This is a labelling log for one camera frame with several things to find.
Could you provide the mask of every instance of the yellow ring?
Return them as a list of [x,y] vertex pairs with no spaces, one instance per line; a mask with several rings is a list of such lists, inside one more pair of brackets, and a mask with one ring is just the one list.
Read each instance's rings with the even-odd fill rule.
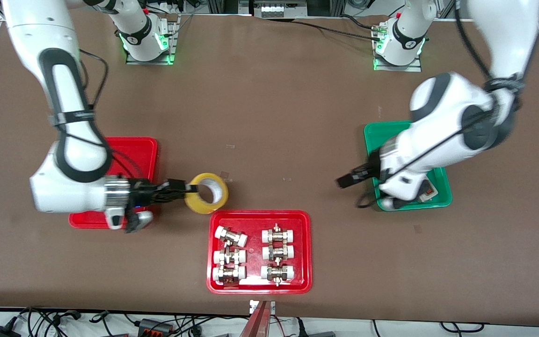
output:
[[213,203],[201,199],[199,193],[187,193],[184,197],[186,205],[195,213],[209,214],[213,213],[223,205],[226,205],[228,200],[228,187],[222,178],[213,173],[201,173],[193,178],[189,185],[207,186],[213,194]]

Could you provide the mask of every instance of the brown table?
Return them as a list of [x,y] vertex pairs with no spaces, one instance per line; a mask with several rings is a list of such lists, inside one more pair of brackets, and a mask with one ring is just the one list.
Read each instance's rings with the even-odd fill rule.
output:
[[[483,82],[453,23],[430,28],[422,73],[390,73],[372,70],[368,41],[239,16],[195,17],[174,66],[126,66],[107,17],[73,18],[81,47],[111,66],[97,109],[103,134],[158,139],[161,177],[229,173],[227,208],[307,211],[313,288],[210,293],[209,216],[182,201],[131,235],[38,213],[28,177],[56,134],[3,29],[0,306],[246,314],[255,297],[278,301],[286,316],[539,325],[539,46],[513,137],[447,169],[452,205],[385,213],[355,209],[364,187],[339,190],[334,179],[362,162],[363,126],[407,119],[411,92],[428,77],[458,71]],[[345,20],[313,22],[368,34]],[[92,97],[101,66],[85,62]]]

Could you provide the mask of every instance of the green tray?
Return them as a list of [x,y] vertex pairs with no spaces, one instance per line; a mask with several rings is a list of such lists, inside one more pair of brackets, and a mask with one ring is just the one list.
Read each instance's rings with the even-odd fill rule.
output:
[[[367,145],[367,153],[371,153],[374,149],[380,147],[387,140],[395,136],[402,130],[406,130],[411,126],[411,121],[395,121],[395,122],[378,122],[369,123],[365,126],[365,143]],[[419,201],[413,201],[407,205],[404,205],[396,211],[411,211],[413,209],[426,209],[426,208],[438,208],[447,207],[453,201],[451,194],[451,186],[449,185],[449,179],[446,175],[446,170],[443,167],[437,167],[428,172],[428,179],[432,182],[438,195],[434,198],[420,203]],[[378,188],[378,179],[373,178],[374,192],[376,198],[378,198],[378,206],[383,210],[382,201],[380,198],[380,189]]]

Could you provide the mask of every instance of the red plastic tray with fittings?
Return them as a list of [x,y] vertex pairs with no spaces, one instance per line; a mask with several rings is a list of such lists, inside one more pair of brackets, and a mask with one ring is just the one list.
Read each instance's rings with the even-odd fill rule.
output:
[[[158,157],[158,143],[155,139],[150,137],[107,137],[109,146],[124,155],[132,159],[143,175],[146,175],[150,181],[154,180],[155,167]],[[122,156],[115,155],[115,157],[124,164],[133,174],[137,175],[136,168],[132,166],[130,162],[127,162]],[[118,163],[113,160],[111,167],[107,171],[108,175],[128,176],[128,172],[124,170]],[[149,207],[143,207],[143,211],[149,209]],[[109,229],[107,222],[105,222],[105,215],[103,212],[88,211],[83,213],[71,213],[68,217],[68,222],[74,228],[80,229]],[[122,228],[126,226],[126,220],[122,224]]]
[[[263,260],[261,248],[267,243],[261,241],[261,231],[274,228],[293,230],[294,258],[282,262],[283,265],[293,266],[295,277],[280,283],[261,278],[261,266],[267,266],[269,261]],[[248,235],[243,249],[247,252],[247,277],[238,284],[222,285],[212,278],[212,269],[218,265],[213,262],[213,252],[224,247],[224,243],[214,236],[218,226],[228,228],[231,232],[242,232]],[[304,211],[216,211],[210,220],[209,244],[207,251],[207,288],[214,294],[304,294],[311,289],[311,220]]]

